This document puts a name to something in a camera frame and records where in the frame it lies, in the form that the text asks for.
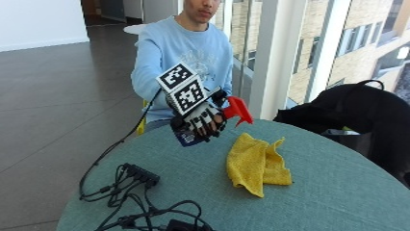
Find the red plastic piece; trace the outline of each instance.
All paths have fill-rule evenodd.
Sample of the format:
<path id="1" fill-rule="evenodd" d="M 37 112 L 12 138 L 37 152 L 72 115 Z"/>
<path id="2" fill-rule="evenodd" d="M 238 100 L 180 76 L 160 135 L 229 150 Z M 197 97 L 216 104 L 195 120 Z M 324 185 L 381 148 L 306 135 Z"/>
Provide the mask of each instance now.
<path id="1" fill-rule="evenodd" d="M 240 125 L 240 123 L 242 123 L 245 121 L 248 123 L 254 123 L 254 119 L 253 119 L 250 112 L 248 111 L 244 99 L 241 99 L 236 96 L 228 96 L 227 98 L 228 98 L 228 102 L 229 102 L 229 107 L 227 107 L 223 110 L 223 113 L 224 113 L 227 119 L 229 119 L 235 116 L 241 117 L 240 121 L 236 123 L 236 127 Z"/>

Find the hand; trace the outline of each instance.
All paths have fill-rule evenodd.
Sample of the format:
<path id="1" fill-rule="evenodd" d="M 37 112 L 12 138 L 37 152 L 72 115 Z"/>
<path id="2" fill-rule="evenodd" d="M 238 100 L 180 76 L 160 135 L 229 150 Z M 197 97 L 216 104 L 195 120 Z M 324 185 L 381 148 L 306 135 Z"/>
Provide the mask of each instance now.
<path id="1" fill-rule="evenodd" d="M 220 130 L 223 130 L 223 115 L 208 102 L 204 102 L 185 118 L 189 124 L 189 130 L 195 131 L 197 137 L 209 141 L 209 137 L 217 137 Z"/>
<path id="2" fill-rule="evenodd" d="M 207 133 L 205 127 L 200 127 L 196 131 L 197 133 L 205 137 L 205 136 L 212 136 L 217 131 L 219 131 L 219 126 L 217 123 L 223 123 L 223 116 L 216 114 L 213 120 L 208 123 L 209 128 L 212 129 L 212 134 Z"/>

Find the light blue sweatshirt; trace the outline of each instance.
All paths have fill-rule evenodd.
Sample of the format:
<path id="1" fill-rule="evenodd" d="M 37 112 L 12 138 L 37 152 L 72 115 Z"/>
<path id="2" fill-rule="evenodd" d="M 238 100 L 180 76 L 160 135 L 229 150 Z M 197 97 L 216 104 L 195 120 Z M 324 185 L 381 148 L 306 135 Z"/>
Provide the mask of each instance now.
<path id="1" fill-rule="evenodd" d="M 139 36 L 137 59 L 131 74 L 136 93 L 152 101 L 159 90 L 156 77 L 180 61 L 199 73 L 204 87 L 221 87 L 232 94 L 232 46 L 223 31 L 209 23 L 204 32 L 187 30 L 171 16 L 148 24 Z M 173 117 L 161 93 L 148 111 L 147 122 Z"/>

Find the glove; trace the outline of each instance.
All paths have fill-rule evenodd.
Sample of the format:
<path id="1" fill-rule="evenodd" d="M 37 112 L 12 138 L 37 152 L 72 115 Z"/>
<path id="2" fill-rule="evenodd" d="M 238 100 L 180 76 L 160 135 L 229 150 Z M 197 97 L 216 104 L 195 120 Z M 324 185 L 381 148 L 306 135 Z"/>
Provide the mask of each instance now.
<path id="1" fill-rule="evenodd" d="M 216 121 L 216 116 L 220 116 L 223 121 Z M 184 118 L 184 121 L 189 130 L 205 141 L 209 141 L 211 136 L 220 136 L 220 131 L 223 131 L 227 123 L 221 110 L 207 101 Z"/>

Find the teal table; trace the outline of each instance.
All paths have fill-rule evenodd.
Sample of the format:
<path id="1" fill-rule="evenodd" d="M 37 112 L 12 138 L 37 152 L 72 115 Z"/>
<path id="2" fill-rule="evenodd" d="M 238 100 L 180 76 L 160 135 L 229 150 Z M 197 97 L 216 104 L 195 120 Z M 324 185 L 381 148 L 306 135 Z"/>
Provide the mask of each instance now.
<path id="1" fill-rule="evenodd" d="M 193 147 L 180 146 L 169 126 L 128 140 L 92 171 L 85 191 L 112 184 L 117 166 L 131 163 L 161 177 L 149 190 L 153 205 L 167 208 L 195 200 L 203 207 L 201 218 L 219 231 L 410 230 L 410 191 L 357 152 L 286 124 L 257 120 L 233 128 L 235 123 L 228 122 L 220 138 Z M 286 138 L 278 152 L 294 183 L 264 185 L 265 198 L 233 188 L 227 175 L 227 154 L 244 132 L 268 142 Z M 133 192 L 144 198 L 143 189 Z M 192 206 L 181 209 L 196 211 Z M 107 199 L 83 202 L 76 194 L 57 230 L 95 230 L 113 210 Z M 115 218 L 139 213 L 135 203 L 125 202 Z M 153 225 L 168 224 L 171 218 L 193 221 L 167 214 L 153 218 Z"/>

